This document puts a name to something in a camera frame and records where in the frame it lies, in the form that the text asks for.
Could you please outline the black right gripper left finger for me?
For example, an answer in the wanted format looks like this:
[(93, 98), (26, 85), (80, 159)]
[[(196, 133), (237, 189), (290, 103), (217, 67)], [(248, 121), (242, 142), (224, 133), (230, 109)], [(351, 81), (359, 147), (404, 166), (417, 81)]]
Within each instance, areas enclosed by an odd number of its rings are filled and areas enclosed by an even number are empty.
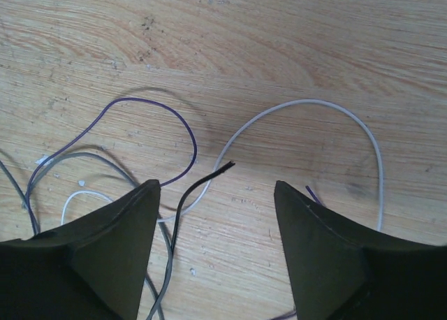
[(148, 180), (28, 240), (1, 243), (2, 319), (135, 319), (159, 211)]

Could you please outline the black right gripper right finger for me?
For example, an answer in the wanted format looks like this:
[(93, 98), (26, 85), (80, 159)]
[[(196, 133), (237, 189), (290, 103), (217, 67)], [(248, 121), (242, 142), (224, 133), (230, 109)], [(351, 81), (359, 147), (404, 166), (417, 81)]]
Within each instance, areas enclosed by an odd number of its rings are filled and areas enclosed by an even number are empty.
[(299, 319), (445, 319), (446, 247), (381, 233), (278, 181), (274, 204)]

